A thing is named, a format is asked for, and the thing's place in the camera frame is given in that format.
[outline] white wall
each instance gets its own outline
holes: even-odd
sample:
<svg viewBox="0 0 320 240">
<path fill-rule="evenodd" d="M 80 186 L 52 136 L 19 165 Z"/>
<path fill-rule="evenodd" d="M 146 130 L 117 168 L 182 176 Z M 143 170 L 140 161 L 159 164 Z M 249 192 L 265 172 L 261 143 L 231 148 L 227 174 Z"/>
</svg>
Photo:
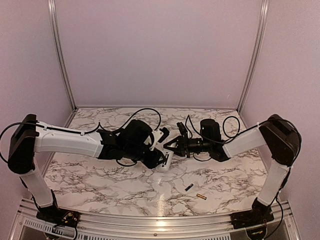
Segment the white wall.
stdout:
<svg viewBox="0 0 320 240">
<path fill-rule="evenodd" d="M 261 0 L 57 0 L 78 106 L 237 107 Z"/>
<path fill-rule="evenodd" d="M 0 130 L 29 113 L 62 126 L 69 115 L 49 21 L 43 0 L 4 0 L 0 7 Z M 10 131 L 1 139 L 7 158 Z M 47 154 L 37 155 L 40 167 Z M 0 160 L 0 238 L 8 239 L 24 187 Z"/>
<path fill-rule="evenodd" d="M 262 49 L 242 115 L 255 125 L 277 113 L 302 135 L 302 150 L 282 199 L 302 240 L 319 239 L 320 1 L 271 0 Z M 271 156 L 262 149 L 269 164 Z"/>
</svg>

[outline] metal corner post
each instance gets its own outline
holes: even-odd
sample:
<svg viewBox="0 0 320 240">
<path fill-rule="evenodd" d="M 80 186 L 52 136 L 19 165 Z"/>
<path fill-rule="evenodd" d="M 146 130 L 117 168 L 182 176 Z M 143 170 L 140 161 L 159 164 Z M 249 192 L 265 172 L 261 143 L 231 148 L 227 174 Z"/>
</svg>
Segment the metal corner post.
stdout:
<svg viewBox="0 0 320 240">
<path fill-rule="evenodd" d="M 245 79 L 245 83 L 244 83 L 243 90 L 241 93 L 241 97 L 239 99 L 239 103 L 237 106 L 237 111 L 239 114 L 241 113 L 241 111 L 244 108 L 244 105 L 245 105 L 245 102 L 246 102 L 246 99 L 247 99 L 247 96 L 249 93 L 249 89 L 250 89 L 250 86 L 251 86 L 251 83 L 252 83 L 252 80 L 254 77 L 259 52 L 261 50 L 262 42 L 263 42 L 263 38 L 264 38 L 264 34 L 265 34 L 268 7 L 269 7 L 269 0 L 262 0 L 261 12 L 260 12 L 259 24 L 258 24 L 258 31 L 257 31 L 256 38 L 255 38 L 255 44 L 254 44 L 254 49 L 253 49 L 253 53 L 252 53 L 252 57 L 251 57 L 251 62 L 250 62 L 250 66 L 248 69 L 248 73 L 246 75 L 246 79 Z"/>
<path fill-rule="evenodd" d="M 71 106 L 72 111 L 74 112 L 77 109 L 77 106 L 75 103 L 74 95 L 71 90 L 71 85 L 70 85 L 67 68 L 65 64 L 65 59 L 62 51 L 61 41 L 60 41 L 58 19 L 57 19 L 57 12 L 56 12 L 56 1 L 48 0 L 48 8 L 49 8 L 49 15 L 50 15 L 50 22 L 52 26 L 55 50 L 56 50 L 58 61 L 59 61 L 61 75 L 62 75 L 62 79 L 63 79 L 69 104 Z"/>
</svg>

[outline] marble surface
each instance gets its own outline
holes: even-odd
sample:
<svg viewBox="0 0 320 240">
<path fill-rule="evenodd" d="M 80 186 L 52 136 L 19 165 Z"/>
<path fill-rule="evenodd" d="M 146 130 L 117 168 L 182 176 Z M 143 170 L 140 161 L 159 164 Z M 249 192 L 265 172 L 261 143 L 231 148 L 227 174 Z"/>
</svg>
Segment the marble surface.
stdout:
<svg viewBox="0 0 320 240">
<path fill-rule="evenodd" d="M 233 110 L 156 109 L 161 113 L 161 127 L 170 130 L 166 141 L 178 136 L 176 123 L 185 122 L 189 114 L 197 129 L 205 118 L 212 118 L 221 126 L 226 117 L 239 117 Z M 138 108 L 82 108 L 70 128 L 90 130 L 100 122 L 105 128 L 114 130 L 136 110 Z M 158 124 L 158 116 L 152 111 L 143 111 L 135 118 L 145 121 L 153 129 Z M 234 119 L 226 124 L 229 135 L 235 134 L 237 128 Z M 198 158 L 206 159 L 208 154 Z M 147 169 L 141 162 L 122 167 L 114 160 L 56 153 L 45 181 L 54 190 L 61 207 L 115 215 L 195 216 L 250 208 L 266 176 L 256 150 L 225 162 L 213 159 L 199 162 L 194 158 L 174 156 L 167 172 Z M 186 192 L 185 188 L 190 184 L 194 186 Z M 197 197 L 198 193 L 207 200 Z"/>
</svg>

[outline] robotic arm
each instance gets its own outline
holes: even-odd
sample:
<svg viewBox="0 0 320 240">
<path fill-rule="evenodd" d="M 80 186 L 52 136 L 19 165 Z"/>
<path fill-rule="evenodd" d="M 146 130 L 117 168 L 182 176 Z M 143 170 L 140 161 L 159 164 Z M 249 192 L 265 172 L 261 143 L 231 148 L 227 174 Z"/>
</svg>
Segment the robotic arm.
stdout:
<svg viewBox="0 0 320 240">
<path fill-rule="evenodd" d="M 79 213 L 59 208 L 53 191 L 42 177 L 34 153 L 60 152 L 81 154 L 99 160 L 129 158 L 153 169 L 167 161 L 156 148 L 169 135 L 168 129 L 152 130 L 141 120 L 131 120 L 116 131 L 98 129 L 84 132 L 37 121 L 34 114 L 25 117 L 11 137 L 8 167 L 18 174 L 38 207 L 37 218 L 56 225 L 76 228 Z"/>
<path fill-rule="evenodd" d="M 263 188 L 253 202 L 252 210 L 233 213 L 231 220 L 233 227 L 239 229 L 274 219 L 270 214 L 270 206 L 286 184 L 301 144 L 300 134 L 289 121 L 274 114 L 261 125 L 249 128 L 227 141 L 222 140 L 220 126 L 213 119 L 200 122 L 202 138 L 188 138 L 188 131 L 183 123 L 179 122 L 177 125 L 181 135 L 163 147 L 181 157 L 190 157 L 190 153 L 208 152 L 211 158 L 224 162 L 248 150 L 267 145 L 273 161 Z"/>
</svg>

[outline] marble tabletop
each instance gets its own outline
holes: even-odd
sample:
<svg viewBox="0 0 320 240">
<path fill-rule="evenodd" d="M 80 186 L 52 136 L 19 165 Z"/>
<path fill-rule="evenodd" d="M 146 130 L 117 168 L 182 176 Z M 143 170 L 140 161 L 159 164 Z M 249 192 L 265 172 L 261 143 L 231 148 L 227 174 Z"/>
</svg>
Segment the marble tabletop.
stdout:
<svg viewBox="0 0 320 240">
<path fill-rule="evenodd" d="M 90 130 L 100 122 L 106 129 L 115 130 L 138 109 L 81 108 L 70 128 Z M 165 142 L 179 135 L 176 123 L 184 123 L 188 115 L 197 129 L 200 121 L 205 118 L 216 120 L 220 127 L 228 116 L 239 118 L 234 110 L 156 109 L 162 117 L 160 126 L 170 130 L 170 136 Z M 153 129 L 158 124 L 158 115 L 149 110 L 140 112 L 134 119 L 145 121 Z M 236 120 L 228 120 L 225 128 L 229 135 L 235 134 L 238 128 Z M 208 154 L 198 156 L 202 159 L 207 157 Z M 167 172 L 148 169 L 141 162 L 132 167 L 122 167 L 115 160 L 56 153 L 45 181 L 54 191 L 60 207 L 115 215 L 162 217 L 248 209 L 261 190 L 266 176 L 264 164 L 256 150 L 225 162 L 213 159 L 199 162 L 193 157 L 174 156 Z M 185 191 L 190 184 L 194 186 Z"/>
</svg>

